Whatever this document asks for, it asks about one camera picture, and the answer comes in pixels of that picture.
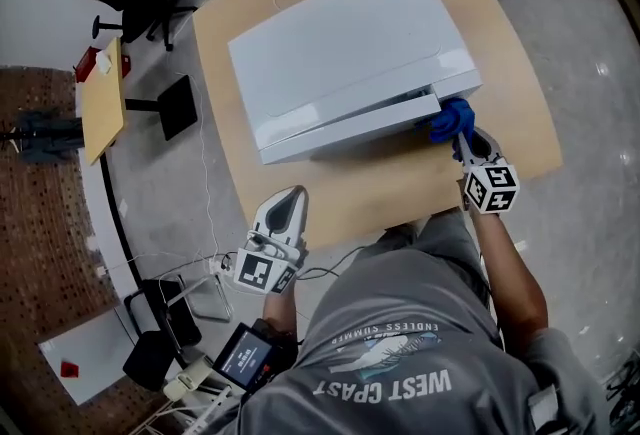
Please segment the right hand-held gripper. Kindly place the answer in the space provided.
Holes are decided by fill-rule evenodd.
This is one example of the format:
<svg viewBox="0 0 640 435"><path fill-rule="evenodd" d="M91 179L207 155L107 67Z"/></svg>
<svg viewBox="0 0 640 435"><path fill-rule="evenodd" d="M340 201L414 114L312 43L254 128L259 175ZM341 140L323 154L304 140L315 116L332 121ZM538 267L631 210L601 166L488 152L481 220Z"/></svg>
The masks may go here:
<svg viewBox="0 0 640 435"><path fill-rule="evenodd" d="M479 127L470 138L457 136L457 149L465 178L463 199L479 213L506 213L520 191L515 167L502 156L497 141Z"/></svg>

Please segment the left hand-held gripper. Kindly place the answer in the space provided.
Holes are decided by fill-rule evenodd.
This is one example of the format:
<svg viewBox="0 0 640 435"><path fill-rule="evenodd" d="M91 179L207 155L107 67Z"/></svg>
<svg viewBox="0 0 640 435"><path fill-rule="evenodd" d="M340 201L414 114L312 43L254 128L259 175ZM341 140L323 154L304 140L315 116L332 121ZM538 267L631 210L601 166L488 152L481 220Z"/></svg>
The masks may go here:
<svg viewBox="0 0 640 435"><path fill-rule="evenodd" d="M283 294L308 254L302 238L306 227L308 193L303 186L281 190L256 211L253 229L237 251L233 280L261 294ZM281 234L282 241L265 234Z"/></svg>

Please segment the blue cloth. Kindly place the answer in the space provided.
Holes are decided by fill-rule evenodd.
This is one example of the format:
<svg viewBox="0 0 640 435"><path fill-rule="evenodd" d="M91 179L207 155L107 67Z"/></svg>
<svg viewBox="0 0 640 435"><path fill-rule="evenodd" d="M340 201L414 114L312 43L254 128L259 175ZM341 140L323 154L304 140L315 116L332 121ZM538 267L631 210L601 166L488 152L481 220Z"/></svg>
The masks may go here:
<svg viewBox="0 0 640 435"><path fill-rule="evenodd" d="M468 101L463 98L447 99L441 105L441 111L429 122L429 137L434 144L451 141L453 158L462 162L458 137L462 135L470 143L474 127L475 113Z"/></svg>

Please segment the white printer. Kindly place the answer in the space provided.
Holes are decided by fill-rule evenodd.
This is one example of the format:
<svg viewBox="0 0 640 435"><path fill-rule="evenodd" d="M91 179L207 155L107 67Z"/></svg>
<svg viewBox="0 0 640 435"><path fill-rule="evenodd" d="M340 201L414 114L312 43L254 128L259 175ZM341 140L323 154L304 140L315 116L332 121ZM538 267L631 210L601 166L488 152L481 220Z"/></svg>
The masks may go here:
<svg viewBox="0 0 640 435"><path fill-rule="evenodd" d="M266 165L406 130L482 84L442 0L304 0L228 49Z"/></svg>

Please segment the person's left forearm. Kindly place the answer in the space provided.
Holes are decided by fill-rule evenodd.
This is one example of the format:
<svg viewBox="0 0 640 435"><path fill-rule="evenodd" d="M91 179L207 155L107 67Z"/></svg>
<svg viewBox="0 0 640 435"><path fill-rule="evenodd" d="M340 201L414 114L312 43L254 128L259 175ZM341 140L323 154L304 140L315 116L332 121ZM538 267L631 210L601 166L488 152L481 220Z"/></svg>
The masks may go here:
<svg viewBox="0 0 640 435"><path fill-rule="evenodd" d="M294 286L290 286L282 294L267 294L264 299L262 318L278 332L296 332L297 309Z"/></svg>

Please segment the person's right forearm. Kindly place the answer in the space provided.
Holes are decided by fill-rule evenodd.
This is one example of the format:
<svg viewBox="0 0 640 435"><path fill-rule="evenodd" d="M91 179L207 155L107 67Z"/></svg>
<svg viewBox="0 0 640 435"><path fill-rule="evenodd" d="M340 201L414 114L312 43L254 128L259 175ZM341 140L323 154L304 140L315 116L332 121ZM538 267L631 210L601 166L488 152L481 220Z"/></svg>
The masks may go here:
<svg viewBox="0 0 640 435"><path fill-rule="evenodd" d="M496 214L470 210L506 350L520 356L548 327L544 294Z"/></svg>

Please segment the white power strip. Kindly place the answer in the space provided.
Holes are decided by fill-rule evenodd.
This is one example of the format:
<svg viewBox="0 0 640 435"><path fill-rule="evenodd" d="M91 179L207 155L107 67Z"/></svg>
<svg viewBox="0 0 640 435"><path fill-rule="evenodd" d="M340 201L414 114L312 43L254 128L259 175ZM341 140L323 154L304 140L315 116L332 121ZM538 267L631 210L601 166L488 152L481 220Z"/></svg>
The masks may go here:
<svg viewBox="0 0 640 435"><path fill-rule="evenodd" d="M234 261L231 254L220 254L208 259L210 274L231 276L234 273Z"/></svg>

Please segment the person's grey printed t-shirt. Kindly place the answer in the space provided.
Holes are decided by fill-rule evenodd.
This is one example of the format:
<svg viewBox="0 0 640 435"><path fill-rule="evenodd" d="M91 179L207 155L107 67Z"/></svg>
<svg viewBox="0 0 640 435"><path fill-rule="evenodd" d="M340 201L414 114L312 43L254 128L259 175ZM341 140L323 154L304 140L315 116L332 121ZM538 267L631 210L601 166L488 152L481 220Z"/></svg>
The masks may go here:
<svg viewBox="0 0 640 435"><path fill-rule="evenodd" d="M550 326L506 350L470 211L403 224L321 298L293 366L211 435L608 435L601 387Z"/></svg>

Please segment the black wrist-mounted screen device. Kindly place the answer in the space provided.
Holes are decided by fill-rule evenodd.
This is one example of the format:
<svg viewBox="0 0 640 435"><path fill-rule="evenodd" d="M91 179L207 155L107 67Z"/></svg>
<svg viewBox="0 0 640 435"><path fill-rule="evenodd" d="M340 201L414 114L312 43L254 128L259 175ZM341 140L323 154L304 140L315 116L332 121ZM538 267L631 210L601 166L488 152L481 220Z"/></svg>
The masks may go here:
<svg viewBox="0 0 640 435"><path fill-rule="evenodd" d="M216 358L213 369L247 394L290 369L298 356L298 340L275 330L263 319L240 323Z"/></svg>

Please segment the white handheld device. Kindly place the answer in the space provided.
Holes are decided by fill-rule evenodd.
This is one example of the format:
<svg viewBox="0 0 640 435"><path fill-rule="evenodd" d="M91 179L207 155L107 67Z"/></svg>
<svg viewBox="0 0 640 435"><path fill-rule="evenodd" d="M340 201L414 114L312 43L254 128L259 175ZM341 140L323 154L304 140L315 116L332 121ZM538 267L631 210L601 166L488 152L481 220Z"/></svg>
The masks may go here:
<svg viewBox="0 0 640 435"><path fill-rule="evenodd" d="M176 402L187 393L194 392L213 372L213 361L206 355L189 364L163 388L164 395Z"/></svg>

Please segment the small wooden side table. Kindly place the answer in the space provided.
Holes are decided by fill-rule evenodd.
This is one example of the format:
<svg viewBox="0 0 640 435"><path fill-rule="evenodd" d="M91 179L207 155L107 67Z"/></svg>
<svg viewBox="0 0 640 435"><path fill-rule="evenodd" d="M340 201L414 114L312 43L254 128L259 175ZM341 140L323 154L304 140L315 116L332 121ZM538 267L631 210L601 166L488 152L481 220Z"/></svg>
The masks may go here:
<svg viewBox="0 0 640 435"><path fill-rule="evenodd" d="M121 42L114 38L106 50L113 62L107 75L96 65L81 87L81 119L84 131L84 154L94 165L125 128L127 111L156 113L167 141L198 121L190 79L181 76L155 99L132 99L124 96Z"/></svg>

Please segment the white board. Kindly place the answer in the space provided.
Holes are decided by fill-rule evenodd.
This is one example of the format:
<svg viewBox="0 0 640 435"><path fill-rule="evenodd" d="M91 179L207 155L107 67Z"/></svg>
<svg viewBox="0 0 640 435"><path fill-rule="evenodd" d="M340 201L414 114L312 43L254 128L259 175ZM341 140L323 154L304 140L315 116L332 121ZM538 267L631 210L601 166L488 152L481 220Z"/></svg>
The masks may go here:
<svg viewBox="0 0 640 435"><path fill-rule="evenodd" d="M123 366L136 340L135 330L120 305L38 347L69 396L82 405L125 376ZM63 360L79 366L77 379L60 376Z"/></svg>

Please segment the red box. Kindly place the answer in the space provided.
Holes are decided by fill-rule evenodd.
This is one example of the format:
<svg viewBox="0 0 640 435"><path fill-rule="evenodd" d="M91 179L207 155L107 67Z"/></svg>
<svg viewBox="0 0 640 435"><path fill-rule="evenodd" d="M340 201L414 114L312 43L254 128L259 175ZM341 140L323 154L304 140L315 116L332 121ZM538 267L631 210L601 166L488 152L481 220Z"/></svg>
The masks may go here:
<svg viewBox="0 0 640 435"><path fill-rule="evenodd" d="M89 74L93 70L96 64L96 58L100 49L96 47L88 47L80 61L73 67L75 74L75 81L77 83L84 83ZM129 55L123 54L121 56L122 75L126 77L131 71L131 58Z"/></svg>

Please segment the black metal-frame chair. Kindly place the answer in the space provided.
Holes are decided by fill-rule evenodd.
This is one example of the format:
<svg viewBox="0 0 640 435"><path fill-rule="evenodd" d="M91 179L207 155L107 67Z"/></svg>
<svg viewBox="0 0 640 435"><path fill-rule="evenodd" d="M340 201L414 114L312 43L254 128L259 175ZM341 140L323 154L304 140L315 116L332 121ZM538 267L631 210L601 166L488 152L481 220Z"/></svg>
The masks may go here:
<svg viewBox="0 0 640 435"><path fill-rule="evenodd" d="M190 296L202 287L212 287L225 309L223 316L209 316L194 310ZM143 331L134 315L132 303L137 298L146 300L157 327ZM124 299L124 306L138 336L125 364L124 373L137 385L158 392L172 363L181 368L187 365L188 351L202 341L200 321L228 324L231 305L226 298L218 275L206 275L191 285L181 276L170 279L146 279L141 287Z"/></svg>

